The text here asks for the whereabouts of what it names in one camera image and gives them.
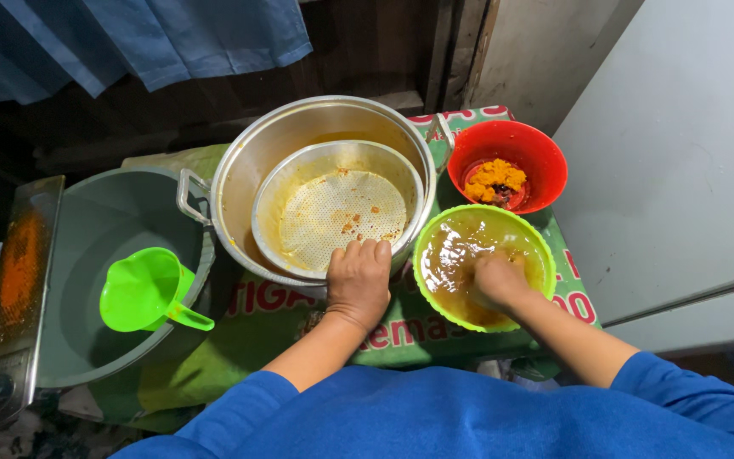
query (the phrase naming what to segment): pot handle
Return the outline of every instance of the pot handle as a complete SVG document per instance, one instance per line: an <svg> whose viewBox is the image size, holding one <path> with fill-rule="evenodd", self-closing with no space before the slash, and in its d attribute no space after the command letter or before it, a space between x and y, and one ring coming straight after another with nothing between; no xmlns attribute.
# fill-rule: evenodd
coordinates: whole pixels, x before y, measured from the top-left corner
<svg viewBox="0 0 734 459"><path fill-rule="evenodd" d="M186 168L180 169L180 180L177 182L177 208L180 209L180 212L190 216L194 220L197 220L199 223L202 223L203 226L211 226L211 220L206 218L205 215L199 213L199 211L193 207L189 206L190 181L193 181L197 186L205 190L206 193L211 192L211 186L208 182L199 178L194 171Z"/></svg>
<svg viewBox="0 0 734 459"><path fill-rule="evenodd" d="M426 132L426 142L429 143L435 138L435 130L440 130L440 134L446 141L446 151L443 153L443 159L435 172L440 174L449 164L449 159L452 158L452 152L455 150L455 138L452 135L452 130L449 130L449 123L446 122L446 118L441 113L435 113L432 117L432 124L429 126L429 130Z"/></svg>

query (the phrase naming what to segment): person's left hand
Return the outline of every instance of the person's left hand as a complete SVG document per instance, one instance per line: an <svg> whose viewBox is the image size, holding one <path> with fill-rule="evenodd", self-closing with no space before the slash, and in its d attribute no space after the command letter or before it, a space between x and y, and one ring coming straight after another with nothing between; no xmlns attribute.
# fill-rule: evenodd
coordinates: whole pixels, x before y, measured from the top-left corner
<svg viewBox="0 0 734 459"><path fill-rule="evenodd" d="M326 315L348 320L372 332L390 302L392 248L387 241L350 241L347 251L333 250L327 269Z"/></svg>

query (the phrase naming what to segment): lime green bowl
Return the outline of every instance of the lime green bowl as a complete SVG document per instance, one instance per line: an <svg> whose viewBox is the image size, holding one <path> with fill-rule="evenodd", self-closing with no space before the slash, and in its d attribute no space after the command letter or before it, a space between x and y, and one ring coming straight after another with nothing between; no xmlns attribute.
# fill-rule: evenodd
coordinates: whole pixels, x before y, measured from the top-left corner
<svg viewBox="0 0 734 459"><path fill-rule="evenodd" d="M540 233L531 224L528 224L527 221L523 220L519 216L510 213L509 211L503 210L499 207L487 206L483 204L471 204L466 206L452 207L451 209L447 209L433 217L423 227L423 229L421 230L421 235L418 236L418 240L415 242L415 252L413 256L413 272L415 273L415 281L418 282L418 288L421 290L421 294L423 295L423 297L426 298L427 301L429 301L429 304L432 305L432 307L436 311L443 315L443 317L447 318L450 322L454 322L461 327L464 327L464 329L474 330L476 332L512 332L520 328L517 323L507 322L501 325L497 325L495 327L480 327L474 325L473 323L468 323L460 318L454 317L449 311L438 304L435 298L433 298L429 289L426 288L426 284L423 281L423 275L421 274L420 268L421 255L424 249L424 244L422 244L422 241L424 239L428 239L428 237L431 236L434 231L438 230L438 225L443 220L448 217L455 217L456 214L466 211L471 211L472 213L485 213L488 215L489 218L507 219L510 221L514 221L515 224L523 228L526 233L534 235L535 244L533 245L533 248L535 251L538 252L540 258L543 259L543 266L545 266L545 268L548 270L548 272L545 273L545 282L542 286L541 292L543 295L545 295L545 298L548 298L549 300L554 297L554 290L557 287L557 264L554 262L554 256L551 255L551 249L548 247L548 244L545 243L545 239L542 238L542 235L540 235Z"/></svg>

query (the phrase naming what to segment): strainer mesh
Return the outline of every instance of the strainer mesh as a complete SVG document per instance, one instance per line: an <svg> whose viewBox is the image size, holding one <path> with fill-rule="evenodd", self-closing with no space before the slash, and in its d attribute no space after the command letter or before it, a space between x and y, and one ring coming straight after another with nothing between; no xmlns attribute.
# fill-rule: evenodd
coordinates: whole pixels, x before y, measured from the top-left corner
<svg viewBox="0 0 734 459"><path fill-rule="evenodd" d="M330 254L353 239L394 243L409 216L401 193L382 176L341 169L299 187L280 221L286 259L327 270Z"/></svg>

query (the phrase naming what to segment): blue shirt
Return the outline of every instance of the blue shirt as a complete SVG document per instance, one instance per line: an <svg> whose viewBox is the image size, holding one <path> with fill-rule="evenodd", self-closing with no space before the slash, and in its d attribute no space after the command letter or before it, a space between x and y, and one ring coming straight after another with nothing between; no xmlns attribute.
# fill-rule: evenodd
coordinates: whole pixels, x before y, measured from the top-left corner
<svg viewBox="0 0 734 459"><path fill-rule="evenodd" d="M734 457L734 387L645 352L610 390L347 367L299 394L257 371L114 457Z"/></svg>

